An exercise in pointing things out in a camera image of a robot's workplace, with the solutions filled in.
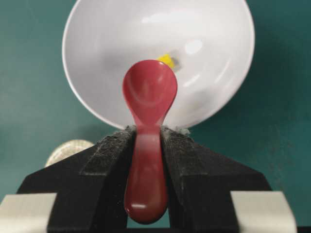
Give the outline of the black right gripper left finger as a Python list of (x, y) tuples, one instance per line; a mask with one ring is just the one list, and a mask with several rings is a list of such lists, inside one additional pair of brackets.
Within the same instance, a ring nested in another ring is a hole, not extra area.
[(55, 193), (50, 233), (124, 232), (124, 191), (136, 128), (129, 126), (94, 146), (28, 175), (18, 194)]

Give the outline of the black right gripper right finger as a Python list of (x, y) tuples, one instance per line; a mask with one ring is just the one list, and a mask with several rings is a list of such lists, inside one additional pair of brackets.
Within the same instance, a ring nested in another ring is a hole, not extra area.
[(270, 191), (265, 176), (206, 148), (189, 136), (161, 128), (170, 226), (184, 233), (237, 233), (231, 191)]

